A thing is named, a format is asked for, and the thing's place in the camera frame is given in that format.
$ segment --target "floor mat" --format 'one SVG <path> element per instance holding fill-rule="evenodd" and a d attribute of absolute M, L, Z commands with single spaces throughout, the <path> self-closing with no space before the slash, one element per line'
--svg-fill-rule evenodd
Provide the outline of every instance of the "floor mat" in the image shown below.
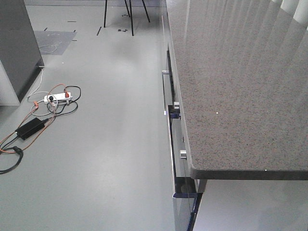
<path fill-rule="evenodd" d="M 76 32 L 34 31 L 41 54 L 62 55 Z"/>

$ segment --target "black power adapter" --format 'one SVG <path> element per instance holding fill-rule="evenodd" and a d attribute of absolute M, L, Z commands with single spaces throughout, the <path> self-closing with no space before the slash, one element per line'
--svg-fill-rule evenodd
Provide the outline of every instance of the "black power adapter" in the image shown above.
<path fill-rule="evenodd" d="M 17 136 L 21 139 L 25 140 L 41 130 L 45 127 L 45 123 L 48 121 L 48 119 L 40 120 L 38 118 L 34 118 L 28 123 L 22 125 L 18 129 L 15 130 L 17 133 Z"/>

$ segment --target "granite countertop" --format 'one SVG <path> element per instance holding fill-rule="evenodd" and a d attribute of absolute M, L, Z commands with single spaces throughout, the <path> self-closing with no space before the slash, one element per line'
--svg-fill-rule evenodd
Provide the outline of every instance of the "granite countertop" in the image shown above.
<path fill-rule="evenodd" d="M 270 0 L 167 0 L 190 174 L 308 180 L 308 31 Z"/>

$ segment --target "stand leg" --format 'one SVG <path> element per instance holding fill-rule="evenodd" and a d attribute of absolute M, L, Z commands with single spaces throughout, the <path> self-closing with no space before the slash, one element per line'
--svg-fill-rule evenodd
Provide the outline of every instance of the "stand leg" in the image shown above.
<path fill-rule="evenodd" d="M 133 14 L 131 12 L 131 0 L 129 0 L 129 9 L 130 9 L 131 35 L 134 36 Z"/>
<path fill-rule="evenodd" d="M 144 7 L 144 9 L 145 9 L 146 16 L 148 17 L 148 20 L 149 20 L 149 22 L 150 22 L 150 18 L 149 18 L 149 15 L 148 15 L 148 11 L 146 10 L 145 4 L 144 4 L 144 0 L 142 0 L 142 3 L 143 3 L 143 7 Z"/>
<path fill-rule="evenodd" d="M 124 0 L 124 1 L 125 1 L 125 5 L 126 5 L 126 10 L 127 10 L 128 16 L 130 17 L 128 6 L 127 6 L 127 1 L 126 0 Z"/>
<path fill-rule="evenodd" d="M 106 27 L 106 15 L 107 15 L 107 1 L 105 0 L 105 16 L 104 16 L 104 27 Z"/>

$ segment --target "power strip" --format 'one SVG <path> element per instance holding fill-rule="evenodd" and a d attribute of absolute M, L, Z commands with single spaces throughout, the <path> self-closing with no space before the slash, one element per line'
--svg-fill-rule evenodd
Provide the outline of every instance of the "power strip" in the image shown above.
<path fill-rule="evenodd" d="M 52 102 L 56 101 L 56 100 L 63 100 L 66 101 L 67 103 L 69 102 L 69 100 L 71 100 L 72 94 L 70 92 L 68 92 L 69 97 L 65 97 L 65 92 L 64 93 L 60 93 L 60 94 L 54 94 L 54 95 L 45 95 L 44 97 L 44 103 L 48 104 L 50 102 L 50 99 Z"/>

